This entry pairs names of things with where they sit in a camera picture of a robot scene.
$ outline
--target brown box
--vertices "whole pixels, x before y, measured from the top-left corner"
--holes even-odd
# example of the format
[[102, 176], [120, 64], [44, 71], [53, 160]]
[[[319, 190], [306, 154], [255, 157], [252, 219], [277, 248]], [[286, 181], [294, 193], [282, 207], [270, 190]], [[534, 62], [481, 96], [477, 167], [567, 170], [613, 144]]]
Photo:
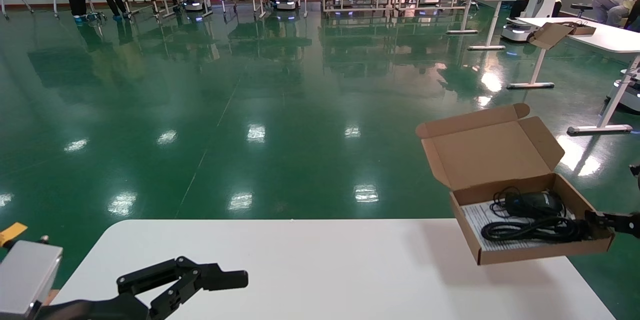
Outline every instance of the brown box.
[[[574, 22], [569, 21], [569, 22], [566, 22], [566, 23], [558, 23], [558, 24], [561, 24], [561, 25], [572, 25], [572, 24], [574, 24]], [[569, 35], [585, 36], [585, 35], [593, 35], [595, 32], [596, 32], [596, 28], [595, 27], [583, 25], [582, 27], [574, 28], [573, 31], [569, 32]]]
[[541, 49], [551, 49], [572, 30], [573, 28], [562, 26], [561, 24], [546, 23], [535, 31], [528, 41]]
[[416, 128], [434, 177], [450, 188], [450, 204], [478, 265], [606, 252], [614, 233], [592, 228], [592, 240], [484, 251], [460, 206], [493, 199], [509, 186], [521, 192], [553, 189], [576, 218], [594, 210], [561, 175], [553, 173], [565, 151], [524, 103], [426, 122]]

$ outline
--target stool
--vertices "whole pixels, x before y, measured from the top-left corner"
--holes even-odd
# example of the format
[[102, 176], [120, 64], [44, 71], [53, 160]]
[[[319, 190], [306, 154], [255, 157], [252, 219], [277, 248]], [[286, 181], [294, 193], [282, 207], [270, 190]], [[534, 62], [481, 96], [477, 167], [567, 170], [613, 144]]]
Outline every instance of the stool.
[[587, 5], [586, 3], [573, 3], [571, 4], [571, 8], [573, 8], [574, 10], [580, 10], [580, 12], [578, 12], [578, 18], [582, 18], [583, 17], [583, 13], [586, 10], [593, 10], [594, 7], [592, 5]]

